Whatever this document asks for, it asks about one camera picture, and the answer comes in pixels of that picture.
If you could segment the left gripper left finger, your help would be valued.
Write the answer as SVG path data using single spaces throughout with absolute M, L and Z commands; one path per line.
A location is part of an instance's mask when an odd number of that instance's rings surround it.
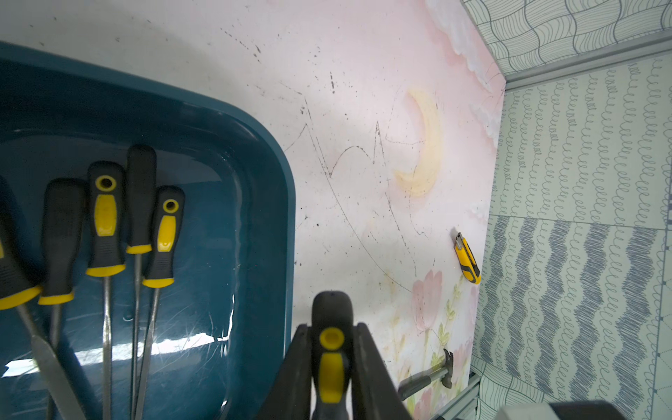
M 300 325 L 255 419 L 306 420 L 311 416 L 311 327 Z

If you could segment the file tool black yellow handle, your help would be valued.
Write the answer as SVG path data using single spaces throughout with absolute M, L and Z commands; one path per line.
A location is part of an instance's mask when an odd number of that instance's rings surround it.
M 327 290 L 313 300 L 311 373 L 316 390 L 313 419 L 347 419 L 352 375 L 354 311 L 345 292 Z

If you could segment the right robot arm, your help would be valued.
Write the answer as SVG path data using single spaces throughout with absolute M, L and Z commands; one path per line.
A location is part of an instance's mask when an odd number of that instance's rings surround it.
M 496 420 L 626 420 L 610 402 L 542 402 L 505 406 L 495 416 Z

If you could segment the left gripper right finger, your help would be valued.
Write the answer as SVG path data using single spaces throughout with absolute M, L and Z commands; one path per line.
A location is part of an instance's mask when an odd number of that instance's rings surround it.
M 353 331 L 353 419 L 411 420 L 367 325 Z

